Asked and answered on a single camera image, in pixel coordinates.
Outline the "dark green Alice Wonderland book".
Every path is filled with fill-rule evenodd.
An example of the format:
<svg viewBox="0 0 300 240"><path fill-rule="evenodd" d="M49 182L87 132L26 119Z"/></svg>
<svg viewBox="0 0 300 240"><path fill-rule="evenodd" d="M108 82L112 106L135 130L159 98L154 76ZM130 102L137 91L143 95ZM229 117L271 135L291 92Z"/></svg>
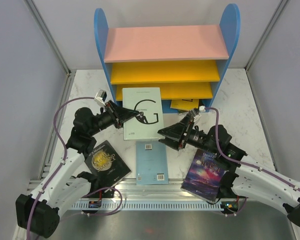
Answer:
<svg viewBox="0 0 300 240"><path fill-rule="evenodd" d="M198 100L198 111L199 113L204 113L205 112L205 104L202 102L201 99ZM177 114L178 115L184 115L187 114L189 110L178 110Z"/></svg>

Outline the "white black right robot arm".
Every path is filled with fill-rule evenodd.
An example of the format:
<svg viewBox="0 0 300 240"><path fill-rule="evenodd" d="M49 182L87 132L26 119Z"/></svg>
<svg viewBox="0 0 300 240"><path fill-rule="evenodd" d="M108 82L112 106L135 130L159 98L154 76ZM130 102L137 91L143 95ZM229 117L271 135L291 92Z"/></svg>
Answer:
<svg viewBox="0 0 300 240"><path fill-rule="evenodd" d="M210 203L221 198L250 198L277 209L300 227L300 182L280 174L231 143L221 124L199 130L191 110L181 121L158 130L159 142L174 150L197 148L181 188Z"/></svg>

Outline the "pale grey Gatsby book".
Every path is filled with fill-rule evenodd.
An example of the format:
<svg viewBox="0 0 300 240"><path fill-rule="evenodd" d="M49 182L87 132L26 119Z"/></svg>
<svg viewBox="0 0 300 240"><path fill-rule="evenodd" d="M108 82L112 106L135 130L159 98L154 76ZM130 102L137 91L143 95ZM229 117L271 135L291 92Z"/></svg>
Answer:
<svg viewBox="0 0 300 240"><path fill-rule="evenodd" d="M158 140L158 130L164 127L161 91L158 87L122 89L122 106L138 111L136 117L123 124L125 141Z"/></svg>

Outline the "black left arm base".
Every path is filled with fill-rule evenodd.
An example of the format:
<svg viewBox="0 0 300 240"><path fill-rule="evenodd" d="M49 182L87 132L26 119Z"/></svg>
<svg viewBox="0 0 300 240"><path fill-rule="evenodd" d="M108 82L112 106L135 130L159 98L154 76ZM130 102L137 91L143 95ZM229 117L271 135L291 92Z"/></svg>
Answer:
<svg viewBox="0 0 300 240"><path fill-rule="evenodd" d="M95 175L89 172L82 172L80 177L87 180L90 183L89 192L85 194L84 198L112 198L114 196L114 192L111 189L103 189L98 191L101 188L105 188L106 185L102 183L101 178L99 175Z"/></svg>

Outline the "light blue thin book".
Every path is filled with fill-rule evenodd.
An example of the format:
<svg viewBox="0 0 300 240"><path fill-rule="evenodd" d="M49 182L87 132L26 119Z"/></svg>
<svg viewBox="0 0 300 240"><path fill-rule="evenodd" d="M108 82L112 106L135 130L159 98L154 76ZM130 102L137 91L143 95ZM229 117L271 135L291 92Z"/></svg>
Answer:
<svg viewBox="0 0 300 240"><path fill-rule="evenodd" d="M167 150L159 141L136 143L136 184L166 185L169 182Z"/></svg>

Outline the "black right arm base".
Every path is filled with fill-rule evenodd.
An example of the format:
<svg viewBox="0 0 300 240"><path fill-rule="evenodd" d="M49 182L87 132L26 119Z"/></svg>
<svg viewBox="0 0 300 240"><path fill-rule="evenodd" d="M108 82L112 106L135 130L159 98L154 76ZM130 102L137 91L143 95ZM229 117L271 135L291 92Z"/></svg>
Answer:
<svg viewBox="0 0 300 240"><path fill-rule="evenodd" d="M236 173L232 173L230 171L226 171L222 177L213 180L213 184L216 186L216 197L214 198L214 202L222 198L236 198L237 195L232 190L234 186L234 180L239 176Z"/></svg>

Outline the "yellow Little Prince book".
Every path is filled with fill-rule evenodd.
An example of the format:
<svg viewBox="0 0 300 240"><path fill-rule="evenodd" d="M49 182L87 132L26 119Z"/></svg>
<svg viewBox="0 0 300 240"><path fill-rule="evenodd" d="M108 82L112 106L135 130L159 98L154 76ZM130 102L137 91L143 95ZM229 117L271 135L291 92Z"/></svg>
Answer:
<svg viewBox="0 0 300 240"><path fill-rule="evenodd" d="M189 111L191 109L197 108L199 106L198 99L173 99L171 101L170 107L172 109Z"/></svg>

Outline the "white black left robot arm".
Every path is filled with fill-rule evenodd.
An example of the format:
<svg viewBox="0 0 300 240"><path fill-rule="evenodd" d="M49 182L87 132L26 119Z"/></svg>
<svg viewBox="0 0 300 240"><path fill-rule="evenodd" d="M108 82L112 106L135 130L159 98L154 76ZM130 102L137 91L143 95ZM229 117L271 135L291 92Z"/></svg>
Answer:
<svg viewBox="0 0 300 240"><path fill-rule="evenodd" d="M103 103L99 114L93 114L88 107L75 112L70 137L62 143L63 157L30 194L20 194L15 201L17 225L26 230L26 239L31 234L49 238L64 213L79 199L115 190L113 186L102 186L100 177L89 170L80 172L72 184L67 183L93 151L97 133L110 126L121 129L138 114L137 110L121 107L111 100Z"/></svg>

